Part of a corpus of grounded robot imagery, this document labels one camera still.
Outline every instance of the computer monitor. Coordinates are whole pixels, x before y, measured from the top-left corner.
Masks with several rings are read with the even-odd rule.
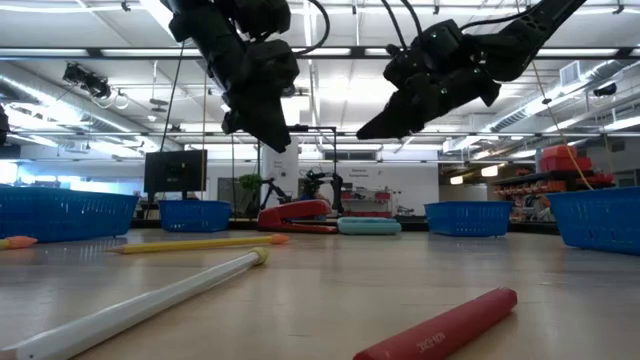
[[[144,166],[144,191],[152,201],[159,192],[182,192],[207,190],[207,151],[172,151],[148,153]]]

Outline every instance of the blue plastic basket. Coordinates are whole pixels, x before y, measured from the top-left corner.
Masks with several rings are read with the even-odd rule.
[[[502,236],[509,228],[511,202],[449,201],[425,205],[429,231],[449,236]]]
[[[550,194],[565,244],[640,255],[640,187]]]
[[[129,231],[136,196],[68,189],[0,188],[0,238],[85,240]]]
[[[229,228],[231,204],[224,201],[160,201],[162,229],[171,232],[216,232]]]

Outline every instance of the stapler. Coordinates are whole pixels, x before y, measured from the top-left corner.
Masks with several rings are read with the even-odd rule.
[[[331,213],[329,205],[322,200],[298,201],[265,209],[258,214],[258,230],[279,232],[302,232],[332,234],[335,226],[294,224],[291,219],[306,216],[322,216]]]

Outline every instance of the table surface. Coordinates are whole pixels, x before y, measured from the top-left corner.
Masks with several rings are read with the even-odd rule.
[[[117,255],[103,250],[205,237],[126,238],[0,252],[0,348],[196,274],[243,248]],[[79,359],[351,359],[493,288],[515,313],[452,359],[632,359],[640,259],[570,249],[556,236],[464,239],[291,235],[267,264],[121,333]]]

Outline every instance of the white pencil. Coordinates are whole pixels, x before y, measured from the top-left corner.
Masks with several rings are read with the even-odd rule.
[[[267,256],[267,249],[253,249],[246,255],[214,266],[200,274],[136,296],[4,348],[0,351],[0,360],[69,359],[170,306],[238,275],[252,266],[264,263]]]

